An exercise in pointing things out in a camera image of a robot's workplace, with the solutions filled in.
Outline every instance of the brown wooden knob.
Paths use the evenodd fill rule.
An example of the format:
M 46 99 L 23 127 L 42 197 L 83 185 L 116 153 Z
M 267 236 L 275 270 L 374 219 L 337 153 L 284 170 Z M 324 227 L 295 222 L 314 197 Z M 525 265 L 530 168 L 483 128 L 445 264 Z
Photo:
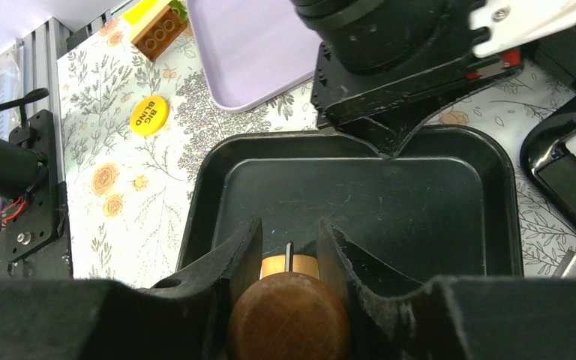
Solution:
M 338 296 L 306 274 L 282 272 L 251 285 L 232 310 L 229 359 L 347 359 L 350 321 Z

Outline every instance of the purple plastic tray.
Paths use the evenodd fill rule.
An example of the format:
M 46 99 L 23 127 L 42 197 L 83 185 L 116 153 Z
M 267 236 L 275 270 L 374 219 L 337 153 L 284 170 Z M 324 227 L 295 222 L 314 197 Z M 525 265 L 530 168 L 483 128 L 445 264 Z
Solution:
M 188 0 L 213 101 L 249 110 L 313 76 L 321 39 L 290 0 Z

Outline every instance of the table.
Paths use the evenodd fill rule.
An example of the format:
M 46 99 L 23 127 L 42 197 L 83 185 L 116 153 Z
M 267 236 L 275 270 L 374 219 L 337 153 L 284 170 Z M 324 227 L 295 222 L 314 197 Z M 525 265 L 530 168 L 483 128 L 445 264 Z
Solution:
M 116 20 L 58 60 L 74 277 L 150 287 L 176 269 L 197 170 L 210 149 L 240 133 L 314 129 L 317 113 L 312 82 L 249 112 L 226 113 L 212 103 L 190 28 L 155 64 L 126 34 Z M 171 113 L 143 138 L 129 129 L 129 115 L 151 94 L 166 98 Z M 576 232 L 517 168 L 530 129 L 573 96 L 527 64 L 518 78 L 429 121 L 484 131 L 513 160 L 526 276 L 550 277 L 566 250 L 576 250 Z M 568 147 L 576 154 L 576 137 Z

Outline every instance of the brown lego brick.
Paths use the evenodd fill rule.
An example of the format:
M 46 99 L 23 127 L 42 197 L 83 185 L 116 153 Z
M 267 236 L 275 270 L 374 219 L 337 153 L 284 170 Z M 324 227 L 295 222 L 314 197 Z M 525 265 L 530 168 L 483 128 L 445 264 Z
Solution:
M 131 43 L 152 62 L 185 30 L 187 24 L 167 5 Z

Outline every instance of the bolt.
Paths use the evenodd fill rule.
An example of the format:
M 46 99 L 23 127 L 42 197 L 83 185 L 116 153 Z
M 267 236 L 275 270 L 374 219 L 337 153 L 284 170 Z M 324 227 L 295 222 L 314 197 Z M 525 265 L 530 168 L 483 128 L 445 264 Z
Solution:
M 29 232 L 21 232 L 16 236 L 16 242 L 20 242 L 23 245 L 27 245 L 32 240 L 32 234 Z
M 496 10 L 496 12 L 493 13 L 491 19 L 493 19 L 494 23 L 499 23 L 506 19 L 506 17 L 509 15 L 509 11 L 509 7 L 503 7 L 502 9 Z

